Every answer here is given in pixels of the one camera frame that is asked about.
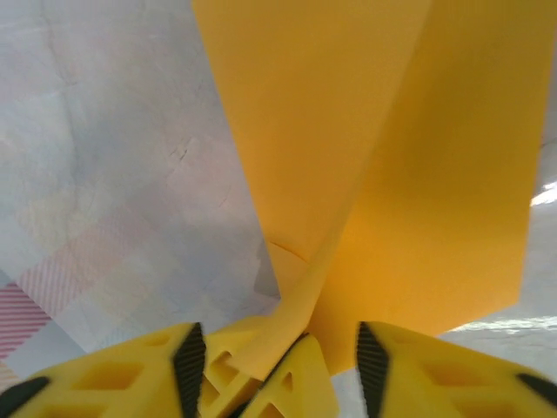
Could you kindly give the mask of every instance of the yellow plastic part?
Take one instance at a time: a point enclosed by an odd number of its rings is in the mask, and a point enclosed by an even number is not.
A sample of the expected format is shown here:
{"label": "yellow plastic part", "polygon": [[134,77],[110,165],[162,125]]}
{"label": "yellow plastic part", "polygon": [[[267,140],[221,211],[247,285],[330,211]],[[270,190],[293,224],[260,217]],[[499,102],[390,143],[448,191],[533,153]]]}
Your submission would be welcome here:
{"label": "yellow plastic part", "polygon": [[240,373],[227,362],[253,338],[263,320],[261,317],[246,318],[205,336],[207,355],[198,404],[200,416],[226,418],[256,393],[261,381]]}
{"label": "yellow plastic part", "polygon": [[547,379],[530,368],[384,323],[367,326],[389,358],[382,418],[557,416],[516,377]]}
{"label": "yellow plastic part", "polygon": [[193,6],[283,292],[230,364],[261,380],[307,329],[336,374],[361,319],[516,301],[557,2]]}
{"label": "yellow plastic part", "polygon": [[303,337],[272,372],[242,418],[333,418],[339,405],[319,343]]}
{"label": "yellow plastic part", "polygon": [[36,376],[51,383],[10,417],[182,416],[170,358],[192,326],[169,327],[47,368]]}

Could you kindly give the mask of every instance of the gray surface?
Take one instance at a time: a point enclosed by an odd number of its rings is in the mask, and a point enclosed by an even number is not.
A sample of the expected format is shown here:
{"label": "gray surface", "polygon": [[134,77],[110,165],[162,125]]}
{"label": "gray surface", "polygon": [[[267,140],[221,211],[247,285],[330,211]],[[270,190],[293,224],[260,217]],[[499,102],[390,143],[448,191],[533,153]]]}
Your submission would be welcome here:
{"label": "gray surface", "polygon": [[[13,370],[47,366],[34,347],[48,339],[59,361],[179,320],[211,330],[272,308],[272,270],[186,1],[2,0],[0,80],[0,267],[11,280],[123,202],[151,192],[179,206],[162,219],[139,199],[131,213],[160,227],[121,262],[128,270],[53,313]],[[547,201],[555,86],[536,186]],[[556,256],[557,202],[539,204],[520,303],[443,338],[557,379]],[[118,287],[130,270],[142,281]],[[361,416],[354,373],[335,386],[342,415]]]}

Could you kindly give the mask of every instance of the pink plaid pattern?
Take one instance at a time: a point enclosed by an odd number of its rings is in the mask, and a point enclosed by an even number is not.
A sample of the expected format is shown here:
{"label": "pink plaid pattern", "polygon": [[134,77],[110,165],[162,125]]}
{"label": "pink plaid pattern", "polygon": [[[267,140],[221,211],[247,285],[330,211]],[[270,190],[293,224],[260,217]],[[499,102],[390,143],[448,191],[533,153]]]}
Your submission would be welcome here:
{"label": "pink plaid pattern", "polygon": [[16,283],[0,289],[0,360],[8,357],[50,320],[50,316]]}
{"label": "pink plaid pattern", "polygon": [[[26,227],[32,232],[32,226]],[[54,317],[152,234],[145,218],[131,210],[129,205],[121,205],[50,257],[25,271],[17,283]]]}

